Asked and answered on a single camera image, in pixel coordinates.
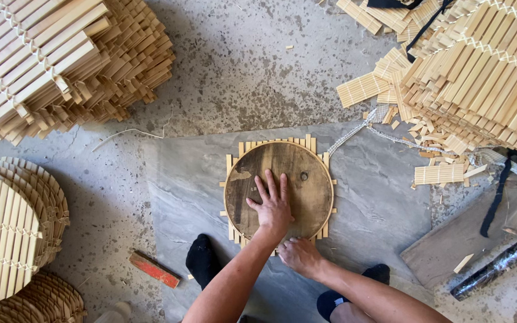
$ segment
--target stack of bamboo mats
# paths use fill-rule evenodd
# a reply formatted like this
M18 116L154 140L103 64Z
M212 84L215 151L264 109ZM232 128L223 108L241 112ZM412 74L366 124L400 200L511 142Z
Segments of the stack of bamboo mats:
M0 300L23 289L61 250L67 200L43 168L0 158Z
M175 59L142 0L0 0L0 139L121 121Z
M61 278L40 272L16 295L0 301L0 322L82 323L87 315L79 293Z
M373 72L341 84L337 91L343 107L378 95L378 103L396 103L383 123L400 113L401 121L414 124L412 138L404 139L425 147L420 155L430 158L427 167L436 167L416 169L416 184L464 181L469 186L474 169L464 153L489 145L517 150L517 1L455 2L413 46L413 63L405 53L413 34L406 37L400 29L423 26L440 8L437 1L425 1L414 10L369 8L367 1L357 6L339 0L337 5L371 32L377 29L370 29L376 24L369 17L405 42L380 59ZM463 176L452 173L458 170L452 164L463 164ZM447 177L427 178L442 168Z

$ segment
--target marble-pattern slab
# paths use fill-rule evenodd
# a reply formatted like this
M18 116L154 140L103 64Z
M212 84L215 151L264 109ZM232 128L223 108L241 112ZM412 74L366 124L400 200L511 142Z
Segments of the marble-pattern slab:
M328 149L359 121L298 128L258 130L224 135L170 138L145 143L147 178L153 215L157 260L186 278L184 265L192 240L209 235L226 263L240 250L227 237L227 219L221 217L225 155L238 155L239 141L303 137L317 138L318 152ZM392 131L401 137L409 127ZM399 254L431 228L428 187L412 190L413 168L424 165L416 150L377 137L363 129L330 159L330 173L338 180L329 238L317 241L321 254L354 272L377 263L392 269L392 285L433 303ZM302 278L272 257L263 268L245 313L268 322L324 322L316 299L327 288ZM168 322L179 321L200 292L194 281L177 289L162 287Z

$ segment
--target left hand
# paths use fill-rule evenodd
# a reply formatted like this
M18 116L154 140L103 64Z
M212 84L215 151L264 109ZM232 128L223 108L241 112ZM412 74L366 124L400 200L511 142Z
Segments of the left hand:
M260 177L255 176L255 183L262 198L262 205L250 198L247 198L247 203L258 212L259 230L266 229L278 243L287 234L288 225L294 221L294 217L291 216L291 206L288 202L287 176L284 173L280 175L279 195L270 169L267 168L264 175L267 177L269 193L264 188Z

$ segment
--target person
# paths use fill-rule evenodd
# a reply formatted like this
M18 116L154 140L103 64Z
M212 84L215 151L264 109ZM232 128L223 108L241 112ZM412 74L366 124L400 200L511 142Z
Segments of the person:
M202 292L187 311L183 323L239 320L262 267L294 221L286 174L280 175L280 189L270 170L265 170L265 176L268 191L260 177L255 177L262 204L247 198L248 205L258 212L260 226L225 268L221 269L206 235L200 234L193 242L186 265ZM330 289L317 300L320 315L329 322L450 322L426 304L390 287L390 269L384 264L358 275L326 260L304 238L291 238L278 248L286 266Z

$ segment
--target round wooden board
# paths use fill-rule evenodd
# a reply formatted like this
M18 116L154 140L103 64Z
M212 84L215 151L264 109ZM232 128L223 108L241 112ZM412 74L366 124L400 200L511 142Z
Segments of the round wooden board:
M267 188L264 170L270 168L277 186L281 173L288 177L291 223L287 235L310 239L322 228L330 216L334 189L330 174L322 161L305 147L288 141L273 141L248 150L227 176L225 185L225 210L234 227L247 239L258 230L259 217L251 209L246 197L262 203L255 184L259 175Z

